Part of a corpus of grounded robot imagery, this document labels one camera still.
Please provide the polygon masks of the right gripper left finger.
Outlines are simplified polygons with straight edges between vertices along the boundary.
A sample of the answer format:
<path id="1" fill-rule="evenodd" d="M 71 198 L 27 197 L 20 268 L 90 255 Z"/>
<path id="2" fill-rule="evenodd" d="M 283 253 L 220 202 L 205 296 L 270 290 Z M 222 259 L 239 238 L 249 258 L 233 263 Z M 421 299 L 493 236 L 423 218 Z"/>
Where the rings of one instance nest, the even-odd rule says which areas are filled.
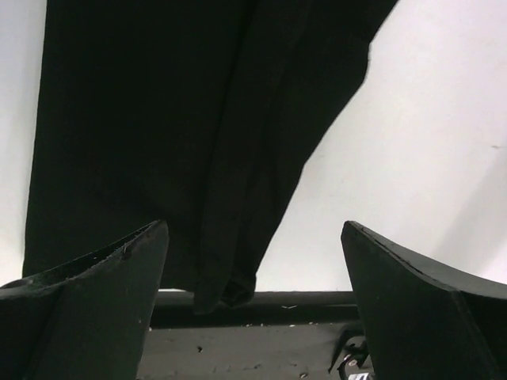
<path id="1" fill-rule="evenodd" d="M 166 260 L 164 222 L 1 288 L 3 379 L 134 379 Z"/>

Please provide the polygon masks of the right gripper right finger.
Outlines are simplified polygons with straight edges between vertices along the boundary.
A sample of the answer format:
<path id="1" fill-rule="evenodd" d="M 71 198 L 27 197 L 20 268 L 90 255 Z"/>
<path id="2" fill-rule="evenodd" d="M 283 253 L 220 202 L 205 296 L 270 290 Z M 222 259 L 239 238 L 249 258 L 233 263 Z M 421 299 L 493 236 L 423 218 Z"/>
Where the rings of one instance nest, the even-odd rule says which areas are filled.
<path id="1" fill-rule="evenodd" d="M 341 243 L 378 379 L 506 378 L 506 286 L 348 221 Z"/>

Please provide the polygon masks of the black t shirt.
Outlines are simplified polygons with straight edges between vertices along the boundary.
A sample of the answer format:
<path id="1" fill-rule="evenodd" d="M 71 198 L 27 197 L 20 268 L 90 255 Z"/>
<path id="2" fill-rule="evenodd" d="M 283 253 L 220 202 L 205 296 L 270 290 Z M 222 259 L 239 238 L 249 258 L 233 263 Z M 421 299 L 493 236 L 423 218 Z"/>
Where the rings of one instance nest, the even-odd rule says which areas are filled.
<path id="1" fill-rule="evenodd" d="M 22 273 L 154 220 L 161 287 L 246 304 L 392 1 L 50 1 Z"/>

